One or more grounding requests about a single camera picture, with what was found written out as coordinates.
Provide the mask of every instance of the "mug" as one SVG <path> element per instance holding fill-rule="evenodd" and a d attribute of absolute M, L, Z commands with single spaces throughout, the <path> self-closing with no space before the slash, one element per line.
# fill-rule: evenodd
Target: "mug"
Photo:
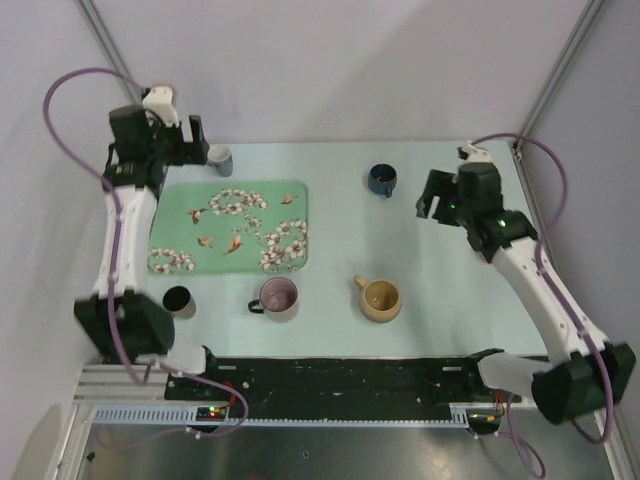
<path fill-rule="evenodd" d="M 233 156 L 229 147 L 224 145 L 209 147 L 207 165 L 215 168 L 221 177 L 230 177 L 233 173 Z"/>
<path fill-rule="evenodd" d="M 353 277 L 360 289 L 360 310 L 372 322 L 387 323 L 400 313 L 402 295 L 398 287 L 389 280 L 369 281 L 361 275 Z"/>
<path fill-rule="evenodd" d="M 298 313 L 298 289 L 288 278 L 272 278 L 260 289 L 260 298 L 249 302 L 251 313 L 264 313 L 279 322 L 287 322 Z"/>
<path fill-rule="evenodd" d="M 174 318 L 191 318 L 196 314 L 196 302 L 191 292 L 185 287 L 177 286 L 167 290 L 162 297 L 162 306 Z"/>
<path fill-rule="evenodd" d="M 384 195 L 391 197 L 391 192 L 396 188 L 398 183 L 398 175 L 395 168 L 386 163 L 379 163 L 369 171 L 368 178 L 369 190 L 376 195 Z"/>

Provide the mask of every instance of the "pink mug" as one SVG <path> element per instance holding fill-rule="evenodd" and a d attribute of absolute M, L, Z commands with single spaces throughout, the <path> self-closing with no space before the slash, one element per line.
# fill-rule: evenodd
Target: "pink mug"
<path fill-rule="evenodd" d="M 287 322 L 298 313 L 298 289 L 288 278 L 277 277 L 260 289 L 260 298 L 249 302 L 251 313 L 264 313 L 269 318 Z"/>

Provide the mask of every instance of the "wall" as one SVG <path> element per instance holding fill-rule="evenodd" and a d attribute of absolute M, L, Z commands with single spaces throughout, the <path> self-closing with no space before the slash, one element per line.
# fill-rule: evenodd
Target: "wall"
<path fill-rule="evenodd" d="M 100 188 L 49 139 L 41 104 L 63 73 L 105 65 L 71 1 L 5 0 L 0 58 L 0 478 L 33 480 L 43 478 L 94 354 L 72 308 L 91 291 L 105 223 Z M 107 112 L 124 103 L 113 80 L 78 79 L 54 99 L 53 117 L 100 166 L 111 138 Z"/>
<path fill-rule="evenodd" d="M 640 354 L 638 178 L 640 3 L 610 2 L 535 136 L 564 161 L 569 204 L 553 235 L 559 271 L 584 310 L 614 341 Z M 544 216 L 557 205 L 557 171 L 537 151 L 526 169 Z M 623 412 L 640 447 L 638 371 Z"/>
<path fill-rule="evenodd" d="M 517 129 L 587 0 L 96 2 L 134 75 L 226 142 Z"/>

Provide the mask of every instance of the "green tray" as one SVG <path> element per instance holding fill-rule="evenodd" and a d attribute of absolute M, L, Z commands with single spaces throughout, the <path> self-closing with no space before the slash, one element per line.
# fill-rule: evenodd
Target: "green tray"
<path fill-rule="evenodd" d="M 298 181 L 167 188 L 147 265 L 158 274 L 291 272 L 309 257 L 307 187 Z"/>

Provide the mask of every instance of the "black mug handle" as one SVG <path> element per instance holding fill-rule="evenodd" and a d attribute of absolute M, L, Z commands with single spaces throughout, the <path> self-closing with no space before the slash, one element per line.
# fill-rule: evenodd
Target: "black mug handle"
<path fill-rule="evenodd" d="M 258 305 L 260 305 L 260 300 L 251 300 L 249 302 L 249 311 L 251 313 L 264 313 L 264 308 L 256 308 Z"/>

